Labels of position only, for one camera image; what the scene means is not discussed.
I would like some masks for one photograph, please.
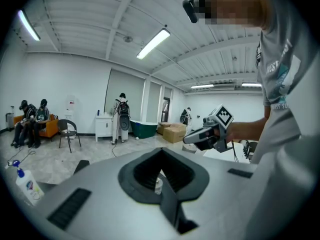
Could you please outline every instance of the white pants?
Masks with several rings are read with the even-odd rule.
[[[112,141],[115,142],[119,137],[119,132],[121,131],[121,139],[126,141],[128,139],[129,130],[122,130],[120,127],[120,115],[117,113],[113,117],[112,123]]]

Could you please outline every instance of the person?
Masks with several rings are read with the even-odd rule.
[[[21,105],[19,107],[20,110],[23,111],[22,121],[16,123],[14,129],[14,138],[11,143],[11,147],[14,146],[18,148],[19,146],[23,146],[25,144],[25,139],[28,134],[28,128],[30,125],[30,119],[36,115],[33,106],[24,99],[21,101]]]
[[[188,121],[191,120],[191,114],[190,114],[191,108],[188,107],[187,109],[184,109],[181,116],[180,116],[180,122],[183,123],[188,127]]]
[[[261,28],[256,65],[264,117],[255,122],[231,123],[226,139],[258,141],[251,160],[258,164],[263,154],[300,137],[286,96],[314,61],[319,44],[290,0],[202,0],[199,5],[203,1],[210,5],[205,8],[205,18],[214,24]]]
[[[115,145],[116,144],[116,140],[118,140],[118,136],[119,136],[119,128],[121,130],[121,142],[125,142],[126,140],[128,140],[128,132],[129,130],[123,130],[120,127],[120,114],[118,113],[119,110],[119,105],[120,103],[128,103],[127,99],[126,99],[126,94],[124,94],[123,92],[120,94],[119,98],[115,99],[114,103],[113,103],[113,122],[112,122],[112,141],[111,144]]]
[[[50,122],[50,112],[47,108],[47,100],[44,98],[41,100],[40,107],[30,123],[29,127],[29,144],[28,148],[31,148],[34,145],[34,148],[37,149],[41,145],[39,138],[39,131],[46,128],[46,123]]]

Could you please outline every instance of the power cord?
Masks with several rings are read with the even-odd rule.
[[[235,161],[236,163],[239,163],[239,159],[238,159],[238,157],[237,157],[237,155],[236,155],[236,150],[235,150],[234,141],[232,140],[231,143],[232,143],[232,148],[233,148],[234,161]]]
[[[35,150],[32,150],[33,148],[34,148],[33,146],[32,146],[31,148],[29,148],[28,154],[20,161],[20,164],[21,164],[29,155],[35,155],[35,154],[36,154],[36,151],[35,151]],[[11,159],[14,158],[16,155],[18,155],[23,149],[24,149],[23,146],[20,146],[20,147],[19,147],[19,151],[18,151],[15,155],[13,155],[13,156],[7,161],[8,166],[12,166],[12,162],[10,162]]]

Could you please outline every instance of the ceiling light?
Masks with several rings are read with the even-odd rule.
[[[211,83],[211,84],[203,84],[203,85],[191,86],[192,89],[195,89],[195,88],[209,88],[209,87],[214,87],[214,85]]]
[[[136,56],[138,59],[142,60],[148,53],[152,51],[158,44],[170,36],[170,32],[165,28],[161,29],[158,34],[139,52]]]
[[[36,33],[35,29],[31,26],[26,14],[22,10],[20,10],[18,12],[18,16],[19,16],[20,20],[22,21],[23,25],[25,26],[25,28],[28,30],[30,35],[33,37],[33,39],[36,41],[40,41],[40,37]]]
[[[261,87],[261,83],[253,83],[253,82],[244,82],[242,83],[242,87]]]

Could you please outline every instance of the cardboard box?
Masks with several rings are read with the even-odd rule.
[[[163,138],[171,143],[180,142],[187,133],[187,127],[182,123],[173,123],[163,130]]]
[[[157,128],[156,132],[158,134],[163,135],[164,134],[164,129],[167,128],[167,127],[170,127],[170,126],[171,126],[170,122],[160,122],[158,124],[158,128]]]

